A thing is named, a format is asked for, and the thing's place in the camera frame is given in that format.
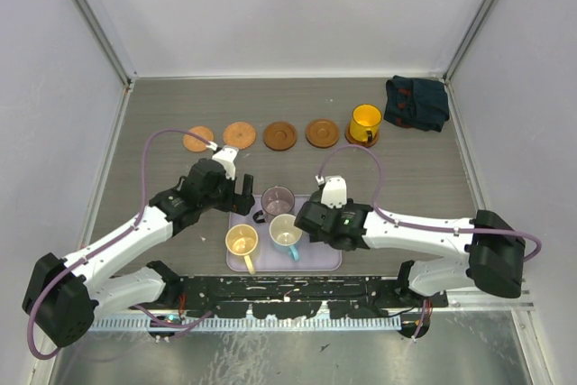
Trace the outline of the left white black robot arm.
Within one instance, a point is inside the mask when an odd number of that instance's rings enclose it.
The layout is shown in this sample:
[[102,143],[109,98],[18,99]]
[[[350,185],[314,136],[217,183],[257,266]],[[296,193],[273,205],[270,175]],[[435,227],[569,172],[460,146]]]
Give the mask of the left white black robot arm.
[[175,307],[183,292],[180,276],[152,261],[122,277],[117,272],[198,222],[205,212],[248,215],[255,204],[253,177],[235,190],[234,165],[214,159],[195,163],[178,184],[156,194],[124,225],[88,247],[59,258],[49,252],[34,265],[23,300],[27,338],[40,328],[59,348],[79,340],[97,319],[140,304]]

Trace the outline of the wooden coaster back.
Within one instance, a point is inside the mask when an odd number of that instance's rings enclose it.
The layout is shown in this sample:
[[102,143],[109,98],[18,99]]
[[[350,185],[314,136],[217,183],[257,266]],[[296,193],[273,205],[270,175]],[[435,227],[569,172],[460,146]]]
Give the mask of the wooden coaster back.
[[307,141],[320,149],[333,147],[339,141],[339,137],[338,125],[329,119],[315,119],[306,128]]

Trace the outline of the dark wooden coaster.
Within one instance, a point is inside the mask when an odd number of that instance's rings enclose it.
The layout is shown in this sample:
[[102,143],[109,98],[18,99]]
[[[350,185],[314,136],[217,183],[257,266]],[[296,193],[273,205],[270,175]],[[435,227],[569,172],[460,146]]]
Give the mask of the dark wooden coaster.
[[296,128],[284,121],[269,124],[263,133],[264,144],[273,151],[287,151],[298,140]]

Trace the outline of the purple translucent cup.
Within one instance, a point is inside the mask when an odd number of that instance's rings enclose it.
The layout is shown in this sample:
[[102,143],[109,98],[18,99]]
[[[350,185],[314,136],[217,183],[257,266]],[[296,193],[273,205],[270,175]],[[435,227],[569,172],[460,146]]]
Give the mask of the purple translucent cup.
[[261,195],[261,209],[252,220],[256,224],[270,223],[279,215],[292,214],[295,206],[295,197],[291,190],[282,186],[268,188]]

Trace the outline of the woven rattan coaster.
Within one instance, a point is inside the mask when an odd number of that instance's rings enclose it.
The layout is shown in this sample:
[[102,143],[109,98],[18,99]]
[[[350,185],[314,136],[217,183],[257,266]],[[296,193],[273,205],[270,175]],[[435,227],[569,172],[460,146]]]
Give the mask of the woven rattan coaster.
[[239,150],[250,147],[256,140],[255,128],[246,122],[235,122],[229,124],[223,133],[224,143]]
[[194,136],[185,134],[183,137],[183,145],[188,151],[203,152],[207,149],[206,144],[199,140],[199,137],[202,137],[207,142],[212,142],[215,138],[213,132],[203,125],[194,126],[188,131],[194,134]]

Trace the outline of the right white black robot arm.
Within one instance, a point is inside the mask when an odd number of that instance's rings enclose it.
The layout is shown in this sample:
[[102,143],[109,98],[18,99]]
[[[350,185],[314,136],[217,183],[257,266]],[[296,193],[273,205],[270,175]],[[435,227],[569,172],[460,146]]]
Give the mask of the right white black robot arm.
[[434,219],[399,215],[348,201],[331,208],[308,200],[296,227],[313,243],[336,250],[400,249],[431,255],[400,265],[394,290],[405,307],[448,289],[476,287],[500,298],[519,298],[525,241],[491,211],[475,218]]

